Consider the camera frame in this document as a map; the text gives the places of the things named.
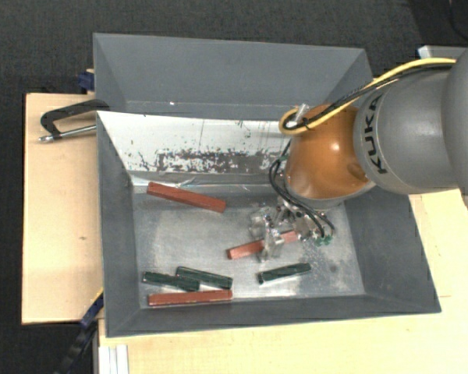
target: yellow cable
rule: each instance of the yellow cable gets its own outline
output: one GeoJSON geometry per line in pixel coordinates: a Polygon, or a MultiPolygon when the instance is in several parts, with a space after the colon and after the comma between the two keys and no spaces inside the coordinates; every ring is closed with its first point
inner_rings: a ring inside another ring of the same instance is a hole
{"type": "MultiPolygon", "coordinates": [[[[407,62],[406,64],[400,65],[400,66],[398,66],[398,67],[384,73],[380,77],[374,79],[371,83],[367,84],[365,87],[374,86],[375,84],[380,83],[383,80],[388,79],[389,77],[395,76],[395,75],[397,75],[397,74],[399,74],[401,72],[404,72],[404,71],[406,71],[408,69],[416,68],[418,66],[433,65],[433,64],[454,64],[455,62],[456,62],[456,60],[451,59],[451,58],[423,58],[423,59],[418,59],[416,61],[407,62]]],[[[355,99],[349,101],[348,103],[340,105],[339,107],[337,107],[332,112],[329,112],[328,114],[324,115],[322,118],[319,118],[318,120],[309,123],[308,124],[308,129],[314,129],[315,127],[319,126],[321,123],[326,122],[329,118],[335,116],[340,111],[344,110],[345,108],[350,106],[353,102],[355,102],[358,99],[359,98],[355,98],[355,99]]],[[[288,136],[294,136],[295,134],[300,134],[300,133],[303,133],[303,132],[307,131],[307,127],[301,127],[301,128],[298,128],[298,129],[285,129],[284,128],[284,123],[285,123],[286,119],[289,118],[291,115],[294,115],[297,111],[298,111],[298,108],[293,108],[290,111],[286,112],[282,116],[282,118],[279,120],[279,131],[282,134],[286,134],[288,136]]]]}

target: wooden stick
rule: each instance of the wooden stick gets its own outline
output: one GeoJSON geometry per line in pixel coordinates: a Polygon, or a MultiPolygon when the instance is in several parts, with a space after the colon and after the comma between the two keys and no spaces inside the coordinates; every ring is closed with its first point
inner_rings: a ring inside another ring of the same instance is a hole
{"type": "Polygon", "coordinates": [[[152,307],[191,305],[197,303],[227,302],[232,299],[231,290],[173,292],[168,294],[151,294],[147,296],[147,304],[152,307]]]}
{"type": "MultiPolygon", "coordinates": [[[[298,234],[295,231],[288,231],[286,233],[282,233],[281,237],[284,239],[285,244],[289,244],[290,242],[298,240],[298,234]]],[[[249,256],[253,255],[254,253],[262,252],[263,249],[264,240],[257,240],[249,242],[247,244],[236,246],[231,249],[227,249],[227,257],[229,259],[239,259],[243,258],[244,256],[249,256]]]]}
{"type": "Polygon", "coordinates": [[[225,201],[205,196],[197,192],[192,192],[176,187],[169,187],[159,183],[150,182],[147,186],[147,194],[157,196],[159,198],[170,199],[178,203],[186,203],[197,208],[213,210],[214,212],[222,213],[225,210],[225,201]]]}

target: black carpet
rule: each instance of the black carpet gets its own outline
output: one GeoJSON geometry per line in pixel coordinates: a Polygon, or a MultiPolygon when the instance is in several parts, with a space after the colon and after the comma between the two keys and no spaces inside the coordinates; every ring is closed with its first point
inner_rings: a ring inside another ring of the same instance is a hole
{"type": "Polygon", "coordinates": [[[360,47],[379,74],[421,44],[468,45],[468,0],[448,1],[0,0],[0,374],[52,372],[76,336],[19,325],[22,93],[79,93],[94,31],[360,47]]]}

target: kuka logo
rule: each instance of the kuka logo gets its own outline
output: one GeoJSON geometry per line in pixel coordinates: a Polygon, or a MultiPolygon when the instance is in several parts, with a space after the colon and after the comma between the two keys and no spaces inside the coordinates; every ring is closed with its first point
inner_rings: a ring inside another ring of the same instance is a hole
{"type": "Polygon", "coordinates": [[[376,115],[376,107],[378,105],[378,101],[380,100],[380,98],[381,98],[381,95],[376,97],[369,105],[369,111],[372,111],[372,114],[366,115],[366,120],[365,120],[366,127],[364,128],[364,134],[369,135],[369,136],[365,136],[364,141],[370,144],[370,149],[367,151],[367,153],[370,156],[371,162],[378,169],[378,173],[380,175],[384,175],[385,173],[388,173],[388,171],[385,168],[383,168],[383,161],[381,160],[380,155],[377,151],[377,148],[376,148],[377,143],[373,137],[374,116],[376,115]]]}

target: gray tray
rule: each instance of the gray tray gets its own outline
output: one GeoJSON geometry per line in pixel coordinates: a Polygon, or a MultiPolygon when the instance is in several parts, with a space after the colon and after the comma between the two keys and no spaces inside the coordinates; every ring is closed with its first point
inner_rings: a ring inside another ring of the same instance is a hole
{"type": "Polygon", "coordinates": [[[97,116],[109,337],[440,311],[409,200],[380,189],[329,211],[338,233],[328,246],[296,242],[264,264],[225,257],[227,248],[251,241],[249,213],[275,202],[267,166],[285,140],[266,121],[288,105],[330,101],[368,81],[363,51],[95,40],[97,98],[113,111],[145,112],[97,116]],[[211,164],[212,151],[224,164],[211,164]],[[223,198],[228,208],[221,215],[150,197],[150,180],[223,198]],[[257,271],[299,261],[310,262],[311,274],[267,287],[256,282],[257,271]],[[180,265],[233,277],[232,303],[149,309],[147,294],[170,290],[142,284],[141,272],[173,274],[180,265]]]}

